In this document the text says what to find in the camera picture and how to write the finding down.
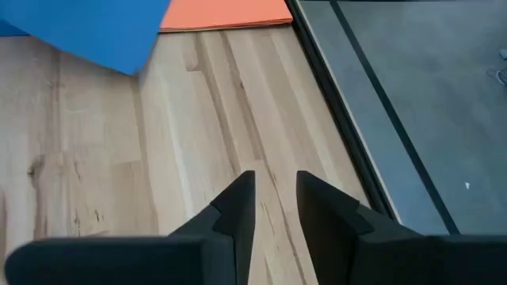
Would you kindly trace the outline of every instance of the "wooden floor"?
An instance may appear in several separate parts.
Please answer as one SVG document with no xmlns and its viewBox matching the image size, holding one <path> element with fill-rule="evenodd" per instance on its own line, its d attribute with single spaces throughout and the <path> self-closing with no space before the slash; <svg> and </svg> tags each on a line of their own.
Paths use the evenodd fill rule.
<svg viewBox="0 0 507 285">
<path fill-rule="evenodd" d="M 138 78 L 0 39 L 0 267 L 37 238 L 169 234 L 247 169 L 250 283 L 316 284 L 296 170 L 366 199 L 291 28 L 163 35 Z"/>
</svg>

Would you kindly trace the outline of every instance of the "orange sheet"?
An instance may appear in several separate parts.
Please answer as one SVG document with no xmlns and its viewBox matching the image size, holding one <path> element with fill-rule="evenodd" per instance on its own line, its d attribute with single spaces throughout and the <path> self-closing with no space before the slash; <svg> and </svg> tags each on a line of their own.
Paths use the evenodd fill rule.
<svg viewBox="0 0 507 285">
<path fill-rule="evenodd" d="M 284 0 L 172 0 L 160 32 L 292 22 Z"/>
</svg>

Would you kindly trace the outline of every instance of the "black strip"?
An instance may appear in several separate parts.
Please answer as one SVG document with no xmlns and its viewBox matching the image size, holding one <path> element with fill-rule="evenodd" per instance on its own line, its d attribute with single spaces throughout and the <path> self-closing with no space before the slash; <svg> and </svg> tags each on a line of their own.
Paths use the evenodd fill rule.
<svg viewBox="0 0 507 285">
<path fill-rule="evenodd" d="M 454 223 L 451 213 L 449 213 L 449 210 L 445 206 L 445 203 L 442 200 L 442 197 L 440 196 L 440 194 L 436 190 L 435 184 L 433 183 L 431 176 L 428 173 L 428 170 L 425 168 L 424 164 L 422 163 L 421 158 L 419 157 L 419 155 L 417 154 L 417 151 L 415 150 L 414 145 L 410 141 L 410 137 L 406 133 L 406 130 L 403 127 L 402 121 L 399 119 L 398 114 L 396 113 L 395 108 L 393 107 L 393 104 L 389 100 L 389 97 L 387 96 L 385 90 L 383 89 L 382 85 L 380 84 L 380 81 L 377 78 L 375 71 L 373 71 L 372 65 L 368 61 L 368 58 L 366 57 L 363 49 L 361 48 L 361 46 L 359 44 L 359 41 L 357 40 L 356 36 L 354 35 L 352 28 L 350 27 L 349 23 L 347 22 L 345 15 L 341 11 L 340 6 L 338 5 L 338 2 L 336 0 L 330 0 L 330 4 L 331 4 L 331 7 L 333 7 L 333 11 L 336 14 L 336 17 L 340 21 L 340 24 L 343 27 L 345 34 L 349 38 L 349 41 L 350 41 L 351 45 L 353 46 L 354 51 L 356 52 L 356 55 L 359 58 L 361 65 L 364 68 L 364 71 L 366 72 L 366 75 L 370 79 L 370 82 L 372 83 L 373 88 L 375 89 L 377 95 L 379 96 L 379 99 L 382 102 L 383 107 L 386 109 L 387 115 L 389 116 L 389 119 L 391 120 L 393 126 L 395 127 L 395 130 L 398 133 L 398 136 L 401 139 L 402 144 L 405 147 L 405 150 L 410 157 L 410 160 L 414 164 L 414 167 L 417 170 L 417 173 L 419 174 L 419 177 L 421 178 L 422 183 L 425 185 L 426 191 L 428 191 L 428 194 L 431 197 L 431 200 L 435 204 L 436 210 L 438 211 L 442 220 L 444 221 L 445 227 L 447 228 L 447 230 L 450 234 L 459 234 L 458 227 Z"/>
<path fill-rule="evenodd" d="M 326 99 L 328 108 L 330 109 L 334 123 L 343 138 L 345 147 L 351 157 L 354 169 L 360 179 L 361 185 L 368 197 L 372 209 L 378 211 L 387 217 L 398 221 L 395 213 L 391 208 L 391 204 L 386 197 L 383 186 L 379 182 L 372 162 L 369 159 L 363 142 L 357 134 L 353 121 L 349 116 L 349 112 L 345 107 L 345 103 L 334 84 L 333 78 L 327 68 L 324 59 L 322 58 L 318 47 L 311 36 L 307 23 L 303 15 L 299 11 L 296 4 L 298 0 L 285 0 L 288 8 L 290 9 L 294 21 L 292 27 L 297 35 L 299 42 L 303 46 L 305 56 L 314 73 L 315 80 L 318 83 L 322 95 Z"/>
</svg>

